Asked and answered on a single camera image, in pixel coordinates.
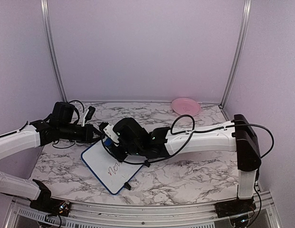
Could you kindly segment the blue whiteboard eraser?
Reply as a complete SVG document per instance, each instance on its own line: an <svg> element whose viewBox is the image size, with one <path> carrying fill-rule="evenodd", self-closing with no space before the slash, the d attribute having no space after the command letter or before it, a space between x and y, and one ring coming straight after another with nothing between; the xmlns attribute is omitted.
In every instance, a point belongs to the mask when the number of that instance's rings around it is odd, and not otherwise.
<svg viewBox="0 0 295 228"><path fill-rule="evenodd" d="M104 145L107 147L107 148L110 148L113 144L113 141L110 139L110 138L107 138L105 141L104 141Z"/></svg>

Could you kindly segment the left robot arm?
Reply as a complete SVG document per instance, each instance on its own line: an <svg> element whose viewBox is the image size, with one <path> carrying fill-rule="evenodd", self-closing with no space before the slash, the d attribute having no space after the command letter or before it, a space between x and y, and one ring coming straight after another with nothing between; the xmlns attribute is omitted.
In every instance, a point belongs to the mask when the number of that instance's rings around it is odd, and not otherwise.
<svg viewBox="0 0 295 228"><path fill-rule="evenodd" d="M56 102L52 113L45 119L26 123L15 131L0 135L0 160L60 140L75 143L99 141L103 133L87 122L94 112L92 106L80 113L71 103ZM26 180L1 171L0 193L36 201L44 211L52 211L56 205L50 190L41 181Z"/></svg>

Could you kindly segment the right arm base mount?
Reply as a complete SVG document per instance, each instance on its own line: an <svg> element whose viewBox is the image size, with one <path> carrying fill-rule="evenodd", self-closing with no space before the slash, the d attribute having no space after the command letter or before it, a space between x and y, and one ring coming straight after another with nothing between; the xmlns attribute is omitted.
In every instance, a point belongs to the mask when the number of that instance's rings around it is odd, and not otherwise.
<svg viewBox="0 0 295 228"><path fill-rule="evenodd" d="M218 218L230 217L256 209L253 199L233 199L215 204Z"/></svg>

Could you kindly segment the small blue-framed whiteboard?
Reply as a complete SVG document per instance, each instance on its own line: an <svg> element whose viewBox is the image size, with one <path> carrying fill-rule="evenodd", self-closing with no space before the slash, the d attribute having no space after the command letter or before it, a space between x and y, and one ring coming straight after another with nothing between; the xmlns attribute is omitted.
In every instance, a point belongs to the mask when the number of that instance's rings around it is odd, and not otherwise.
<svg viewBox="0 0 295 228"><path fill-rule="evenodd" d="M142 169L145 158L127 156L125 162L119 162L106 152L102 142L96 142L81 153L81 160L112 195L122 189L131 190L131 179Z"/></svg>

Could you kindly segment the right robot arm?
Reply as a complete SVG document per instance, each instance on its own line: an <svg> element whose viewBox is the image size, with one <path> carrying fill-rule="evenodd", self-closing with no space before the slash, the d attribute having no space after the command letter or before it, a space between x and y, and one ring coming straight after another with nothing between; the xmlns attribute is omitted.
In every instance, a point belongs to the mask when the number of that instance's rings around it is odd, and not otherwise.
<svg viewBox="0 0 295 228"><path fill-rule="evenodd" d="M130 155L145 158L142 165L165 161L182 153L226 151L236 152L238 168L237 198L231 202L231 209L240 213L249 206L253 197L255 182L263 155L254 128L265 130L271 139L273 134L264 126L252 124L242 114L234 115L233 120L217 125L196 127L192 121L191 129L174 131L179 116L170 127L156 128L147 132L134 118L124 118L115 125L104 128L107 137L104 148L120 162L126 162Z"/></svg>

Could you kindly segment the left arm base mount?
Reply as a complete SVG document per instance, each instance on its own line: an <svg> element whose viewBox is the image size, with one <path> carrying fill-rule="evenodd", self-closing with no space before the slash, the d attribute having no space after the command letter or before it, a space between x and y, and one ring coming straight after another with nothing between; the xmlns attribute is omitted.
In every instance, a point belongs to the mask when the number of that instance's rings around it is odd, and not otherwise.
<svg viewBox="0 0 295 228"><path fill-rule="evenodd" d="M70 202L68 200L53 198L32 200L29 206L32 209L64 217L67 217L70 211Z"/></svg>

